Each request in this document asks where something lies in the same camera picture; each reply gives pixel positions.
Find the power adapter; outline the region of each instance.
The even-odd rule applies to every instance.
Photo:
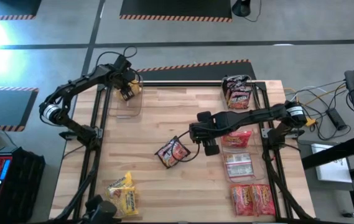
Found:
[[[341,131],[347,128],[347,125],[345,124],[343,118],[340,116],[340,114],[335,108],[327,110],[326,114],[330,118],[334,126],[337,128],[337,130]]]

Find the white paper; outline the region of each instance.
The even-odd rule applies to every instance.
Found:
[[[313,154],[333,147],[323,144],[312,144],[311,146]],[[315,169],[318,180],[352,183],[346,158],[317,166]]]

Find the clear plastic container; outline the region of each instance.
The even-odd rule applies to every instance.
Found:
[[[254,182],[266,177],[265,162],[259,133],[242,127],[239,132],[251,131],[247,147],[224,146],[221,143],[225,176],[231,183]]]
[[[142,79],[142,76],[138,75],[136,75],[136,80],[139,81],[138,84],[141,88],[141,92],[129,101],[120,100],[118,97],[115,97],[117,90],[112,91],[112,95],[114,96],[112,97],[112,100],[115,102],[112,102],[108,115],[121,119],[128,119],[136,117],[141,113],[144,80]]]
[[[247,109],[230,109],[227,105],[223,90],[221,90],[220,94],[224,109],[226,111],[242,113],[249,110],[255,110],[255,105],[259,105],[261,103],[259,99],[254,97],[252,92],[249,99],[249,107]],[[257,180],[263,180],[266,177],[266,166],[262,158],[263,146],[261,142],[261,133],[258,130],[258,124],[242,126],[237,130],[238,132],[251,131],[251,136],[249,138],[247,147],[231,147],[221,144],[225,176],[229,182],[253,183]]]

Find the yellow snack bag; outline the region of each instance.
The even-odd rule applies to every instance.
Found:
[[[109,191],[109,201],[117,207],[115,218],[138,214],[134,191],[135,187],[112,188]]]
[[[127,172],[124,177],[116,180],[115,182],[109,184],[106,194],[108,194],[108,191],[112,188],[120,188],[120,187],[132,187],[133,186],[133,178],[131,177],[131,172]]]

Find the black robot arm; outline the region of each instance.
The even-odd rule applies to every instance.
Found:
[[[135,79],[135,72],[130,69],[130,66],[131,63],[126,57],[119,55],[114,64],[98,65],[90,74],[74,81],[69,80],[67,84],[59,86],[40,104],[40,118],[44,116],[53,124],[67,127],[75,133],[77,140],[84,146],[95,147],[97,138],[94,128],[80,125],[70,119],[68,115],[72,99],[98,84],[113,86],[120,90],[126,101],[131,99],[134,93],[129,83]]]
[[[69,117],[68,112],[70,111],[72,99],[79,93],[98,84],[102,84],[106,87],[115,87],[117,90],[120,90],[121,96],[126,101],[131,99],[134,96],[134,93],[129,84],[135,80],[136,72],[133,69],[130,69],[130,66],[131,63],[126,57],[119,55],[114,64],[98,65],[90,74],[84,75],[74,81],[69,80],[67,84],[59,86],[54,93],[46,97],[45,101],[40,104],[40,118],[42,119],[44,116],[53,124],[57,126],[65,126],[73,131],[77,140],[86,146],[87,150],[95,151],[99,149],[100,139],[94,127],[80,125]],[[49,223],[62,222],[69,217],[77,202],[81,200],[84,191],[95,178],[98,167],[99,160],[94,160],[91,170],[78,188],[77,193],[73,196],[70,203],[56,219],[49,221]],[[95,214],[97,214],[95,217],[112,217],[114,215],[114,210],[112,212],[96,212]],[[115,222],[115,220],[109,218],[108,221],[110,223]]]
[[[307,122],[303,109],[296,102],[286,101],[271,108],[251,110],[243,113],[223,111],[211,115],[209,111],[197,115],[199,122],[189,125],[189,134],[193,142],[202,143],[206,155],[211,156],[220,152],[215,138],[236,131],[242,126],[278,120],[281,121],[276,129],[268,132],[268,144],[284,142],[284,136],[292,128],[301,128]]]

